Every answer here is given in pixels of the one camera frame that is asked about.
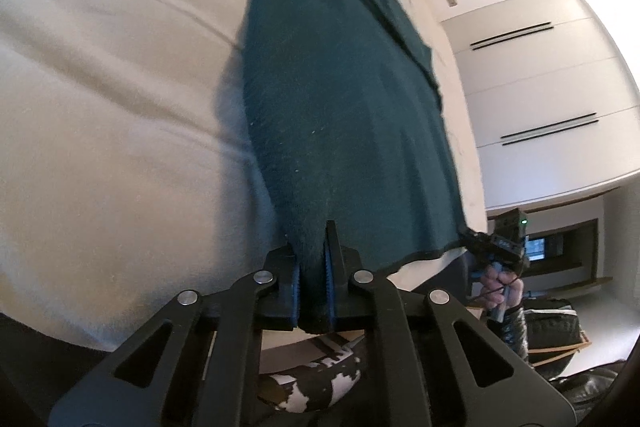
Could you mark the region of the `person's right hand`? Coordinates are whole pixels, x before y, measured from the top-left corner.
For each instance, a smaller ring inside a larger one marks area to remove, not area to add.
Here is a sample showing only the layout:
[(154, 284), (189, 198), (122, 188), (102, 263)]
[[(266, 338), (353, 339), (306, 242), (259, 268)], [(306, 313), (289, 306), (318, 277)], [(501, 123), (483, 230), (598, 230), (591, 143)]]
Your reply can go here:
[(488, 265), (480, 277), (480, 298), (478, 301), (487, 311), (496, 308), (511, 310), (521, 304), (524, 294), (523, 281), (511, 271), (498, 271)]

